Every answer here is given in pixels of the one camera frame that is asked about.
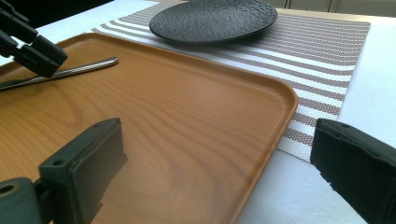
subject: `screw hole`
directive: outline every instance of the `screw hole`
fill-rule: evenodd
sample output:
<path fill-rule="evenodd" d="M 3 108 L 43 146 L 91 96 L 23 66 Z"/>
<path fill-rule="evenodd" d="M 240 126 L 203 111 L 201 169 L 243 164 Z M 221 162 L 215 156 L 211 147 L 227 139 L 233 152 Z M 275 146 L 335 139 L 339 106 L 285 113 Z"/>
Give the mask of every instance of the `screw hole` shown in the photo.
<path fill-rule="evenodd" d="M 12 191 L 15 187 L 13 185 L 6 185 L 2 188 L 0 188 L 0 194 L 5 194 L 8 193 L 10 191 Z"/>
<path fill-rule="evenodd" d="M 62 164 L 64 164 L 64 161 L 62 161 L 62 160 L 57 160 L 52 163 L 52 165 L 62 165 Z"/>

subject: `gray stripe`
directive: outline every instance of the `gray stripe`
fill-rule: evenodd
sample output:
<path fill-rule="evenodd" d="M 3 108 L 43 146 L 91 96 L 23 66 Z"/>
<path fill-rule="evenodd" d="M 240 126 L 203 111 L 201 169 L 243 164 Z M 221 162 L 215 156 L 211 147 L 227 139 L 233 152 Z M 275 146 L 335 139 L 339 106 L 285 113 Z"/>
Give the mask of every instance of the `gray stripe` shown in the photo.
<path fill-rule="evenodd" d="M 323 31 L 319 32 L 316 31 L 313 28 L 310 28 L 309 26 L 306 26 L 305 23 L 301 23 L 300 26 L 298 25 L 290 25 L 286 22 L 278 21 L 274 22 L 273 25 L 268 27 L 268 29 L 271 32 L 278 32 L 279 34 L 286 35 L 286 34 L 298 34 L 298 37 L 306 38 L 306 37 L 314 37 L 316 39 L 320 39 L 320 41 L 325 41 L 325 42 L 332 42 L 332 41 L 342 41 L 342 42 L 347 42 L 347 43 L 356 43 L 359 41 L 364 40 L 364 35 L 361 34 L 361 32 L 357 32 L 356 29 L 351 29 L 352 31 L 355 31 L 353 34 L 349 35 L 340 35 L 340 33 L 335 33 L 331 31 Z"/>
<path fill-rule="evenodd" d="M 293 129 L 287 129 L 283 136 L 310 147 L 312 147 L 312 142 L 314 140 L 312 135 L 301 133 Z"/>
<path fill-rule="evenodd" d="M 299 44 L 300 46 L 304 45 L 311 45 L 312 43 L 315 43 L 315 39 L 303 39 L 303 38 L 296 38 L 295 35 L 274 35 L 274 33 L 268 33 L 265 36 L 266 39 L 272 40 L 272 41 L 278 41 L 279 43 L 283 43 L 285 45 L 291 44 L 291 43 L 296 43 Z M 328 49 L 332 48 L 334 49 L 335 52 L 343 52 L 343 53 L 356 53 L 359 52 L 359 47 L 361 45 L 361 42 L 357 42 L 358 44 L 347 44 L 347 43 L 339 43 L 339 42 L 318 42 L 316 43 L 316 47 L 320 49 Z"/>
<path fill-rule="evenodd" d="M 137 23 L 139 25 L 148 25 L 149 24 L 149 20 L 156 14 L 159 12 L 159 9 L 164 9 L 164 8 L 168 8 L 170 6 L 173 6 L 175 4 L 169 4 L 167 6 L 163 6 L 162 4 L 158 4 L 158 8 L 151 8 L 151 10 L 146 10 L 145 13 L 147 12 L 151 12 L 151 13 L 147 13 L 147 23 L 142 23 L 142 22 L 134 22 Z M 276 32 L 282 31 L 281 33 L 285 33 L 283 32 L 284 30 L 287 30 L 288 25 L 287 24 L 281 24 L 282 22 L 275 22 L 270 29 L 267 29 L 267 33 L 268 35 L 271 34 L 276 34 Z M 324 37 L 322 38 L 322 42 L 326 43 L 327 45 L 332 45 L 332 42 L 334 41 L 331 38 L 327 38 L 326 34 L 328 32 L 324 32 Z M 304 39 L 305 36 L 309 36 L 309 27 L 305 26 L 304 32 L 302 33 L 301 36 L 299 36 L 300 40 L 294 40 L 295 44 L 291 44 L 289 46 L 285 46 L 284 43 L 282 41 L 289 41 L 287 37 L 284 37 L 283 35 L 280 38 L 277 38 L 275 40 L 269 40 L 266 38 L 262 38 L 262 42 L 261 45 L 264 45 L 267 49 L 268 48 L 272 48 L 276 49 L 278 48 L 278 46 L 282 46 L 283 49 L 285 50 L 282 53 L 287 53 L 290 54 L 291 52 L 294 52 L 296 50 L 296 48 L 299 48 L 299 54 L 295 55 L 297 57 L 301 57 L 301 58 L 306 58 L 306 59 L 310 59 L 310 60 L 315 60 L 315 61 L 319 61 L 319 62 L 325 62 L 324 60 L 330 60 L 332 63 L 334 64 L 339 64 L 339 65 L 353 65 L 355 64 L 356 60 L 350 59 L 349 56 L 354 56 L 354 57 L 359 57 L 359 53 L 361 48 L 354 48 L 352 51 L 355 52 L 351 52 L 351 49 L 343 49 L 343 48 L 350 48 L 350 45 L 348 45 L 347 43 L 345 43 L 345 46 L 347 47 L 336 47 L 336 48 L 330 48 L 328 47 L 327 50 L 323 50 L 323 45 L 324 44 L 320 44 L 318 43 L 318 41 L 313 41 L 312 39 Z M 344 38 L 343 42 L 347 42 L 348 39 L 354 40 L 355 38 Z M 346 58 L 346 59 L 350 59 L 350 63 L 337 63 L 336 61 L 343 61 L 342 59 Z"/>
<path fill-rule="evenodd" d="M 300 114 L 300 113 L 295 113 L 293 120 L 299 121 L 300 123 L 309 125 L 311 127 L 317 126 L 317 120 L 314 118 L 311 118 L 307 115 Z"/>
<path fill-rule="evenodd" d="M 338 100 L 341 102 L 344 101 L 344 99 L 345 99 L 345 95 L 341 94 L 341 93 L 336 93 L 336 92 L 332 92 L 332 91 L 324 91 L 324 90 L 321 90 L 321 89 L 318 89 L 318 88 L 315 88 L 312 86 L 307 86 L 302 83 L 293 82 L 293 81 L 289 81 L 289 80 L 285 80 L 285 79 L 281 79 L 281 80 L 284 82 L 287 82 L 289 85 L 291 85 L 294 89 L 297 89 L 297 90 L 313 92 L 314 94 L 326 96 L 326 97 L 329 97 L 331 99 Z"/>
<path fill-rule="evenodd" d="M 299 98 L 299 104 L 309 107 L 309 108 L 313 108 L 316 109 L 318 111 L 323 111 L 326 112 L 328 114 L 333 114 L 335 116 L 337 116 L 340 113 L 340 107 L 337 107 L 335 105 L 328 105 L 322 102 L 318 102 L 318 101 L 314 101 L 314 100 L 310 100 L 310 99 L 305 99 L 300 97 Z"/>
<path fill-rule="evenodd" d="M 333 29 L 320 30 L 317 27 L 311 27 L 306 23 L 301 23 L 300 21 L 295 23 L 278 21 L 277 25 L 282 26 L 283 27 L 282 31 L 284 31 L 285 33 L 296 32 L 301 35 L 312 35 L 320 38 L 329 37 L 330 39 L 339 40 L 339 41 L 348 40 L 349 37 L 356 38 L 357 40 L 360 41 L 362 41 L 363 39 L 360 32 L 356 32 L 356 30 L 354 29 L 349 29 L 349 30 L 344 29 L 343 31 L 335 31 Z"/>
<path fill-rule="evenodd" d="M 338 58 L 334 59 L 329 57 L 319 57 L 318 55 L 312 54 L 310 52 L 301 52 L 300 49 L 299 51 L 296 51 L 295 49 L 286 49 L 284 45 L 279 45 L 279 46 L 265 45 L 261 41 L 263 38 L 266 37 L 267 34 L 268 34 L 267 32 L 262 32 L 260 35 L 251 35 L 244 39 L 239 40 L 239 43 L 241 45 L 246 45 L 251 48 L 271 50 L 273 52 L 283 53 L 290 56 L 322 62 L 322 63 L 330 63 L 341 66 L 355 65 L 356 63 L 356 59 L 353 60 L 348 58 L 348 60 L 339 60 Z"/>
<path fill-rule="evenodd" d="M 132 14 L 132 15 L 129 15 L 129 16 L 126 16 L 126 17 L 122 17 L 123 19 L 125 19 L 125 20 L 136 20 L 136 19 L 139 19 L 139 20 L 141 20 L 141 21 L 150 21 L 151 20 L 151 18 L 152 18 L 153 16 L 152 15 L 143 15 L 143 14 L 139 14 L 139 15 L 135 15 L 135 14 Z"/>
<path fill-rule="evenodd" d="M 284 38 L 287 41 L 294 41 L 294 40 L 299 40 L 299 41 L 305 41 L 305 42 L 318 42 L 318 39 L 314 36 L 303 36 L 303 39 L 299 38 L 294 33 L 280 33 L 280 32 L 267 32 L 267 36 L 269 38 Z M 355 40 L 344 40 L 342 42 L 340 41 L 334 41 L 334 40 L 327 40 L 326 42 L 321 42 L 320 44 L 322 45 L 327 45 L 327 46 L 338 46 L 341 45 L 343 48 L 358 48 L 361 45 L 361 41 L 355 41 Z"/>
<path fill-rule="evenodd" d="M 279 57 L 276 57 L 276 56 L 272 56 L 272 55 L 268 55 L 268 54 L 259 53 L 259 52 L 252 51 L 252 50 L 248 50 L 248 49 L 237 49 L 237 48 L 234 48 L 234 49 L 232 49 L 232 51 L 235 51 L 235 52 L 238 52 L 238 53 L 247 54 L 247 55 L 251 55 L 251 56 L 256 56 L 256 57 L 260 57 L 260 58 L 265 58 L 265 59 L 273 60 L 273 61 L 280 62 L 280 63 L 286 63 L 286 64 L 290 64 L 290 65 L 293 65 L 293 66 L 302 67 L 302 68 L 306 68 L 306 69 L 310 69 L 310 70 L 314 70 L 314 71 L 318 71 L 318 72 L 322 72 L 322 73 L 337 75 L 337 76 L 350 76 L 350 74 L 352 74 L 352 72 L 353 72 L 353 70 L 351 70 L 351 71 L 340 71 L 340 70 L 335 70 L 335 69 L 330 69 L 330 68 L 324 68 L 324 67 L 317 66 L 317 65 L 312 65 L 312 64 L 309 64 L 309 63 L 299 63 L 299 62 L 295 62 L 293 60 L 283 59 L 283 58 L 279 58 Z"/>
<path fill-rule="evenodd" d="M 117 26 L 120 26 L 120 27 L 125 27 L 125 28 L 128 28 L 128 29 L 131 29 L 131 30 L 137 30 L 137 31 L 146 32 L 146 33 L 148 32 L 145 29 L 140 29 L 140 28 L 136 28 L 136 27 L 133 27 L 133 28 L 132 27 L 128 27 L 128 26 L 125 26 L 125 25 L 122 25 L 122 24 L 118 24 L 118 23 L 116 23 L 114 21 L 111 21 L 110 23 L 112 23 L 114 25 L 117 25 Z M 152 40 L 152 41 L 156 41 L 156 42 L 159 42 L 159 43 L 167 44 L 162 39 L 157 38 L 157 37 L 138 35 L 138 34 L 134 34 L 134 33 L 131 33 L 131 32 L 126 32 L 126 31 L 110 28 L 108 26 L 106 26 L 106 29 L 117 31 L 117 32 L 123 33 L 125 35 L 134 35 L 134 36 L 138 36 L 138 37 L 141 37 L 141 38 L 146 38 L 146 39 L 149 39 L 149 40 Z M 304 79 L 307 79 L 307 80 L 315 81 L 317 83 L 321 83 L 321 84 L 325 84 L 325 85 L 329 85 L 329 86 L 346 88 L 348 86 L 348 83 L 349 83 L 348 81 L 334 81 L 334 80 L 329 80 L 327 78 L 315 77 L 315 76 L 311 76 L 309 74 L 296 72 L 294 70 L 283 68 L 283 67 L 280 67 L 280 66 L 275 66 L 275 65 L 272 65 L 272 64 L 269 64 L 269 63 L 261 63 L 261 62 L 255 62 L 255 61 L 247 60 L 247 59 L 242 59 L 242 58 L 239 58 L 239 57 L 235 57 L 235 56 L 232 56 L 232 55 L 227 55 L 227 54 L 218 52 L 216 49 L 208 49 L 208 48 L 206 48 L 206 49 L 195 49 L 195 50 L 196 50 L 196 52 L 210 54 L 210 55 L 222 58 L 222 59 L 227 59 L 227 60 L 234 61 L 234 62 L 249 64 L 249 65 L 253 65 L 253 66 L 257 66 L 257 67 L 261 67 L 261 68 L 271 69 L 271 70 L 274 70 L 274 71 L 277 71 L 277 72 L 281 72 L 281 73 L 284 73 L 284 74 L 288 74 L 288 75 L 291 75 L 291 76 L 294 76 L 294 77 L 304 78 Z"/>
<path fill-rule="evenodd" d="M 125 21 L 125 22 L 129 22 L 131 24 L 134 24 L 136 21 L 140 21 L 140 22 L 145 22 L 147 26 L 149 26 L 149 22 L 150 20 L 148 20 L 147 18 L 143 18 L 143 17 L 133 17 L 133 18 L 119 18 L 120 21 Z"/>
<path fill-rule="evenodd" d="M 278 17 L 282 20 L 289 20 L 289 21 L 301 21 L 307 25 L 317 24 L 322 25 L 325 29 L 327 28 L 344 28 L 350 29 L 351 27 L 358 27 L 360 29 L 367 29 L 370 27 L 369 22 L 362 22 L 362 21 L 339 21 L 339 20 L 329 20 L 329 19 L 322 19 L 322 18 L 311 18 L 311 17 L 303 17 L 303 16 L 296 16 L 290 14 L 280 14 Z"/>
<path fill-rule="evenodd" d="M 166 44 L 166 41 L 162 40 L 160 38 L 129 33 L 129 32 L 126 32 L 126 31 L 110 28 L 110 27 L 106 26 L 105 24 L 103 24 L 102 27 L 107 29 L 107 30 L 116 31 L 116 32 L 119 32 L 119 33 L 122 33 L 122 34 L 125 34 L 125 35 L 145 38 L 145 39 L 157 42 L 157 43 Z M 338 108 L 337 106 L 327 105 L 327 104 L 324 104 L 324 103 L 321 103 L 321 102 L 317 102 L 317 101 L 313 101 L 313 100 L 309 100 L 309 99 L 305 99 L 305 98 L 301 98 L 301 97 L 300 97 L 300 104 L 304 105 L 306 107 L 309 107 L 309 108 L 313 108 L 313 109 L 316 109 L 316 110 L 319 110 L 319 111 L 323 111 L 323 112 L 326 112 L 326 113 L 329 113 L 329 114 L 334 114 L 334 115 L 337 115 L 339 113 L 339 110 L 340 110 L 340 108 Z"/>
<path fill-rule="evenodd" d="M 144 21 L 144 20 L 130 20 L 130 19 L 125 19 L 125 18 L 120 18 L 119 21 L 123 22 L 128 22 L 131 24 L 136 24 L 136 25 L 141 25 L 141 26 L 149 26 L 149 21 Z"/>

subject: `black object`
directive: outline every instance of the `black object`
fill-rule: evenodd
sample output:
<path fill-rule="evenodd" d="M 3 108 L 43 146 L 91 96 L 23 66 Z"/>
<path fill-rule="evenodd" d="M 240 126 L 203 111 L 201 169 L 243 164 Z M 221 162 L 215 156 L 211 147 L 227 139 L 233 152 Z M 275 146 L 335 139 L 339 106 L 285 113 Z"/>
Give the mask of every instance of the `black object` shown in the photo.
<path fill-rule="evenodd" d="M 291 0 L 290 0 L 290 1 L 289 1 L 289 0 L 286 0 L 284 8 L 286 8 L 286 5 L 288 4 L 288 2 L 289 2 L 289 9 L 290 9 L 290 7 L 291 7 Z"/>
<path fill-rule="evenodd" d="M 92 125 L 38 167 L 40 178 L 0 182 L 0 223 L 91 223 L 127 161 L 120 119 Z"/>
<path fill-rule="evenodd" d="M 67 59 L 67 54 L 37 30 L 14 7 L 0 0 L 0 55 L 14 56 L 14 61 L 42 77 L 52 77 Z M 12 36 L 25 42 L 21 48 Z"/>
<path fill-rule="evenodd" d="M 396 148 L 345 123 L 319 119 L 311 163 L 368 223 L 396 223 Z"/>
<path fill-rule="evenodd" d="M 34 28 L 76 15 L 112 0 L 8 0 Z"/>
<path fill-rule="evenodd" d="M 276 18 L 275 8 L 262 0 L 193 0 L 158 13 L 149 28 L 167 40 L 208 43 L 256 34 Z"/>

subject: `white table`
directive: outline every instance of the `white table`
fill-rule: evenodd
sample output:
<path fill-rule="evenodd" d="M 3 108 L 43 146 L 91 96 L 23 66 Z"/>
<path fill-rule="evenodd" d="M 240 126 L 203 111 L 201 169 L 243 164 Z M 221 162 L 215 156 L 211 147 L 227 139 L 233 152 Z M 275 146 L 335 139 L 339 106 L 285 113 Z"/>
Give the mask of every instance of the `white table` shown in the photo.
<path fill-rule="evenodd" d="M 155 5 L 143 0 L 114 2 L 40 27 L 37 31 L 59 42 L 138 10 Z M 334 14 L 279 12 L 333 17 Z M 340 15 L 370 21 L 372 26 L 350 81 L 339 120 L 396 147 L 396 19 Z M 0 58 L 0 64 L 10 59 Z M 311 164 L 276 151 L 238 223 L 365 223 Z"/>

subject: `textured plate surface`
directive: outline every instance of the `textured plate surface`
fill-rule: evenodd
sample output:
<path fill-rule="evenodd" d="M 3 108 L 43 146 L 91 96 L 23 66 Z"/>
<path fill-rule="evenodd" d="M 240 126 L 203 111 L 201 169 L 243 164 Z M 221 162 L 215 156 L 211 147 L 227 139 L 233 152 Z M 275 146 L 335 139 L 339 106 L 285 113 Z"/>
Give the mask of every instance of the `textured plate surface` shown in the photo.
<path fill-rule="evenodd" d="M 38 178 L 44 159 L 119 117 L 128 162 L 93 223 L 233 223 L 297 106 L 274 78 L 89 34 L 61 47 L 73 67 L 112 67 L 0 92 L 0 179 Z M 28 71 L 10 63 L 5 77 Z"/>
<path fill-rule="evenodd" d="M 276 10 L 261 0 L 195 0 L 158 13 L 149 28 L 177 42 L 217 42 L 257 33 L 276 17 Z"/>

